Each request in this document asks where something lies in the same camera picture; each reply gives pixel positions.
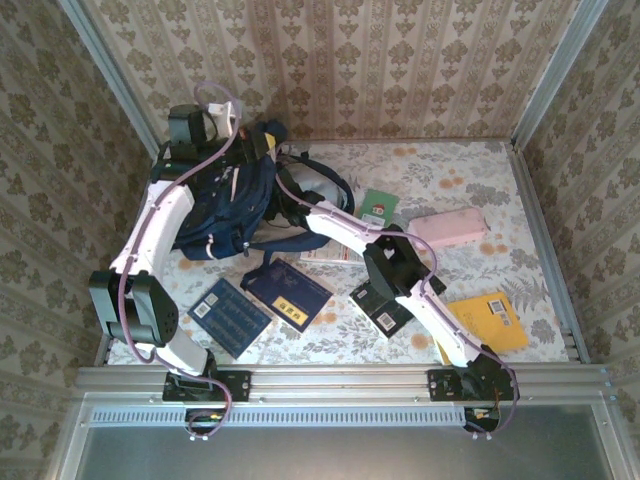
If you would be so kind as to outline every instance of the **blue book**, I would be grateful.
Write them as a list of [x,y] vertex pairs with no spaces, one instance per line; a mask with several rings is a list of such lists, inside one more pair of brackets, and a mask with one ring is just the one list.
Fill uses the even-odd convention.
[[188,314],[235,359],[271,322],[268,315],[225,279],[207,290]]
[[333,295],[280,259],[269,265],[247,290],[300,333]]

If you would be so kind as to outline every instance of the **black box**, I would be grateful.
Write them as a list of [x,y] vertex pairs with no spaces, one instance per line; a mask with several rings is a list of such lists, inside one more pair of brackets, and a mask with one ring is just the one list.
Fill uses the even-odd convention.
[[409,310],[395,300],[387,300],[376,292],[370,281],[357,287],[351,292],[350,297],[387,338],[391,338],[413,319],[413,314]]

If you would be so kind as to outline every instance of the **pink case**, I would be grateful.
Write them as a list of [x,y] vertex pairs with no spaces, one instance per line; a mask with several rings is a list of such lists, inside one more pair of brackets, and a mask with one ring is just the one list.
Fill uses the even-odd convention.
[[[488,230],[482,210],[472,207],[414,218],[407,231],[439,248],[480,240]],[[422,245],[414,246],[424,251]]]

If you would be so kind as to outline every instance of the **metal frame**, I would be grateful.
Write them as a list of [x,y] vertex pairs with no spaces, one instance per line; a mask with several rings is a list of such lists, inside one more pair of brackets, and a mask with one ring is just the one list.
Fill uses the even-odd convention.
[[[474,403],[433,403],[426,386],[427,369],[438,365],[353,366],[234,366],[252,374],[252,391],[239,411],[285,412],[304,407],[327,411],[357,407],[397,411],[441,411]],[[535,405],[590,405],[614,478],[637,478],[632,447],[606,369],[594,364],[515,364],[523,408]],[[95,408],[123,407],[138,412],[161,412],[166,370],[161,366],[111,366],[82,368],[77,378],[78,394],[62,429],[47,478],[74,479],[80,465]],[[222,407],[221,402],[197,404]]]
[[152,159],[158,156],[160,141],[151,127],[150,122],[143,116],[135,95],[131,92],[125,76],[109,52],[102,35],[91,16],[87,13],[81,0],[60,0],[60,5],[69,20],[78,31],[82,43],[91,54],[91,58],[100,69],[107,84],[118,99],[120,106],[129,117],[149,155]]
[[524,148],[533,136],[607,3],[607,0],[582,0],[578,4],[569,27],[553,52],[549,65],[511,136],[521,148]]
[[533,237],[533,242],[538,251],[538,257],[540,258],[540,266],[542,272],[547,280],[547,286],[549,287],[549,296],[551,297],[551,303],[553,309],[558,316],[558,319],[562,324],[571,330],[573,339],[575,341],[575,348],[578,351],[580,360],[583,363],[590,363],[589,352],[587,351],[587,345],[580,331],[578,325],[578,318],[576,312],[573,309],[571,298],[569,297],[569,291],[567,290],[567,284],[562,276],[562,270],[558,263],[558,257],[553,248],[551,242],[551,235],[547,229],[547,224],[544,221],[544,215],[542,214],[542,208],[538,201],[538,196],[533,187],[533,181],[529,175],[529,169],[524,160],[522,152],[514,147],[514,150],[509,155],[511,159],[511,169],[516,179],[516,185],[520,191],[520,198],[522,200],[522,207],[524,213],[527,216],[527,222],[529,223],[529,230]]

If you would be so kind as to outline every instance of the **yellow package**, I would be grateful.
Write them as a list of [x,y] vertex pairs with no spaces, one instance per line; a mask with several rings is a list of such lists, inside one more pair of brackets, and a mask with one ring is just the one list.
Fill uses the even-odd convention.
[[[516,312],[502,292],[452,302],[447,306],[469,332],[496,353],[529,345],[529,339]],[[438,345],[438,348],[443,363],[450,364],[442,347]]]

